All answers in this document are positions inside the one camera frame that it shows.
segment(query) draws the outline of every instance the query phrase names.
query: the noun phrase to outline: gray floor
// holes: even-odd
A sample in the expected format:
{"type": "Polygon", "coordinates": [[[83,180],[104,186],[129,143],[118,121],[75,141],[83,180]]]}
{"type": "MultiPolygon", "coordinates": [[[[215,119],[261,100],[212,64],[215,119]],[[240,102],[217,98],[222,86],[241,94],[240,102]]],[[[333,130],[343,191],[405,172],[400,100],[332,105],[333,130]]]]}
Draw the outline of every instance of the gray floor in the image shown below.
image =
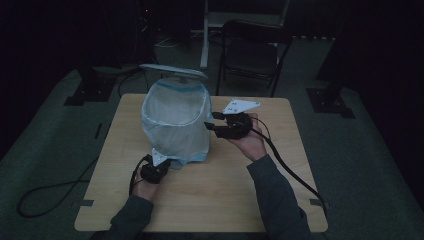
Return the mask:
{"type": "MultiPolygon", "coordinates": [[[[341,93],[356,119],[313,112],[305,88],[326,86],[326,82],[315,77],[331,44],[322,40],[295,40],[275,94],[292,104],[317,187],[330,206],[326,236],[330,240],[424,239],[423,212],[403,182],[358,94],[348,89],[341,93]]],[[[209,67],[204,71],[210,79],[204,84],[214,94],[219,47],[214,43],[210,47],[209,67]]],[[[191,49],[180,45],[157,47],[156,53],[160,64],[199,69],[201,39],[193,38],[191,49]]],[[[151,85],[158,78],[151,73],[135,75],[122,85],[121,93],[146,93],[146,83],[151,85]]],[[[63,204],[46,216],[25,219],[16,213],[17,202],[26,191],[76,180],[101,151],[107,131],[103,128],[96,138],[97,127],[99,123],[107,126],[112,121],[119,103],[118,85],[108,102],[64,106],[79,81],[79,75],[73,71],[59,82],[0,162],[0,239],[88,239],[91,236],[91,232],[74,229],[86,183],[79,184],[63,204]]],[[[240,80],[227,81],[221,91],[221,95],[234,96],[267,97],[269,93],[261,83],[259,87],[253,82],[242,85],[240,80]]],[[[91,172],[92,169],[84,179],[89,179],[91,172]]],[[[40,192],[26,202],[24,209],[31,213],[43,211],[68,188],[40,192]]],[[[210,235],[178,235],[182,239],[202,236],[210,235]]],[[[238,239],[239,235],[230,237],[238,239]]]]}

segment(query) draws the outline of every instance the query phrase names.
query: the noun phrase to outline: sleeve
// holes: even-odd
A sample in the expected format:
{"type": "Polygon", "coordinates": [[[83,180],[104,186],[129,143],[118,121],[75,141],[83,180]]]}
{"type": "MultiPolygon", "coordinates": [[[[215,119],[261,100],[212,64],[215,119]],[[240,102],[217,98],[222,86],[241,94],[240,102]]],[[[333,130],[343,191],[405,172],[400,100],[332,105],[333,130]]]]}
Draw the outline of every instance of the sleeve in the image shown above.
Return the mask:
{"type": "Polygon", "coordinates": [[[124,207],[110,221],[112,226],[103,239],[136,239],[150,223],[153,206],[152,202],[131,195],[124,207]]]}
{"type": "Polygon", "coordinates": [[[312,239],[305,212],[269,155],[247,166],[255,184],[265,230],[271,239],[312,239]]]}

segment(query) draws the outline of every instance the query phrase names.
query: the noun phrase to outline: chair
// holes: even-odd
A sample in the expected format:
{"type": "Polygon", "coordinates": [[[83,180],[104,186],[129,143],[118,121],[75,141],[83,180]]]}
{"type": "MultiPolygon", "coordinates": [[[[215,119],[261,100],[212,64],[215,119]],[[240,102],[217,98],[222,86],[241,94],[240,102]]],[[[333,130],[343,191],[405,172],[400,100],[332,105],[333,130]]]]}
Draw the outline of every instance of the chair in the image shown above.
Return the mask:
{"type": "Polygon", "coordinates": [[[222,50],[215,95],[219,95],[221,75],[226,81],[226,74],[231,73],[268,80],[267,88],[273,83],[271,97],[274,97],[283,60],[293,40],[287,29],[280,25],[230,20],[223,25],[221,34],[222,50]],[[284,45],[280,55],[274,43],[284,45]]]}

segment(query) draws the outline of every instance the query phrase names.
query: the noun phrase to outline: wooden table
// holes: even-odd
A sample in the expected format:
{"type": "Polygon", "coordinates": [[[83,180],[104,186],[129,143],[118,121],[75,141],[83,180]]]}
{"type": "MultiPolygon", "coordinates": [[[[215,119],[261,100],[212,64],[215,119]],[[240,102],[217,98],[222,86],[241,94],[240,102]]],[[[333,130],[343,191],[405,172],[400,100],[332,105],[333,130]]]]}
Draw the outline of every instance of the wooden table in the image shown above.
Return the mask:
{"type": "MultiPolygon", "coordinates": [[[[109,229],[111,218],[128,198],[132,171],[143,156],[151,154],[151,144],[141,127],[145,96],[126,94],[121,99],[84,197],[84,200],[93,200],[93,204],[81,206],[75,221],[79,231],[109,229]]],[[[261,102],[252,112],[258,113],[268,126],[272,141],[287,165],[316,189],[289,101],[237,98],[261,102]]],[[[211,99],[213,111],[222,111],[232,97],[212,96],[211,99]]],[[[246,169],[248,164],[250,161],[235,146],[212,133],[204,162],[189,163],[181,170],[168,172],[145,231],[264,232],[253,181],[246,169]]],[[[324,232],[327,221],[323,210],[310,204],[310,199],[316,197],[282,167],[279,170],[293,186],[300,207],[308,215],[311,231],[324,232]]]]}

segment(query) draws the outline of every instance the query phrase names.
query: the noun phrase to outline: plastic bag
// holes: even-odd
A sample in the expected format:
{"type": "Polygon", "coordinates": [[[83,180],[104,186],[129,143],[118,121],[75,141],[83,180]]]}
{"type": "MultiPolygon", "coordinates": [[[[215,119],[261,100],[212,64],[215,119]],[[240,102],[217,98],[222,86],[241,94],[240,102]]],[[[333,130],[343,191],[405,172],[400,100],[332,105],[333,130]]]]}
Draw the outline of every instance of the plastic bag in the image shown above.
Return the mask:
{"type": "Polygon", "coordinates": [[[204,161],[209,151],[212,104],[199,81],[165,78],[153,84],[142,106],[142,126],[153,150],[166,156],[171,168],[204,161]]]}

